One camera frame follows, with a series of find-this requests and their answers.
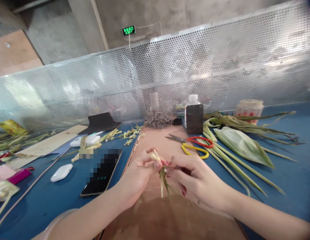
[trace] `smartphone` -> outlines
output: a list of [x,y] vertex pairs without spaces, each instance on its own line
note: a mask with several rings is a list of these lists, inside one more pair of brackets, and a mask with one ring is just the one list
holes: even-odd
[[204,107],[202,104],[186,107],[187,133],[202,134]]
[[103,156],[101,163],[94,169],[93,176],[83,189],[81,197],[100,195],[108,189],[122,152],[122,149],[112,149],[108,150],[107,154],[101,154]]

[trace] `forearm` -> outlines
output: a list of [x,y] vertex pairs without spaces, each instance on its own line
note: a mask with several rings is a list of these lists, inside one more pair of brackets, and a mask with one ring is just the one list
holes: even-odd
[[62,219],[49,240],[91,240],[124,210],[116,186]]
[[310,223],[271,208],[237,191],[231,195],[233,206],[227,213],[266,240],[310,239]]

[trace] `white bottle cap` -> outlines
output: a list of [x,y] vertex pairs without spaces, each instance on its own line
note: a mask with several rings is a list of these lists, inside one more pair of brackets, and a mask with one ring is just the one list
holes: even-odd
[[191,94],[188,96],[189,101],[197,101],[198,100],[198,94]]

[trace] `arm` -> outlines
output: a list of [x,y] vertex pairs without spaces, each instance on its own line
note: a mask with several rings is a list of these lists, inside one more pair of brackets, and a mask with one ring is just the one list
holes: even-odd
[[149,176],[168,165],[163,159],[153,162],[150,157],[153,150],[150,148],[136,158],[114,187],[60,220],[48,239],[91,240],[122,211],[133,206],[145,189]]
[[242,193],[230,193],[233,206],[227,210],[265,239],[310,239],[310,223],[271,208]]
[[184,196],[194,196],[199,206],[226,212],[267,240],[310,239],[310,223],[239,193],[198,156],[173,156],[167,175],[179,183]]

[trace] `pink lighter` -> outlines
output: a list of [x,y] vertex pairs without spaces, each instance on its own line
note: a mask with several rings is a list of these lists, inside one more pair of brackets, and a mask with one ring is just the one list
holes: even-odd
[[19,183],[20,181],[22,181],[24,178],[26,178],[27,176],[31,175],[31,172],[27,169],[23,169],[22,171],[17,172],[14,176],[8,178],[7,180],[16,185],[17,183]]

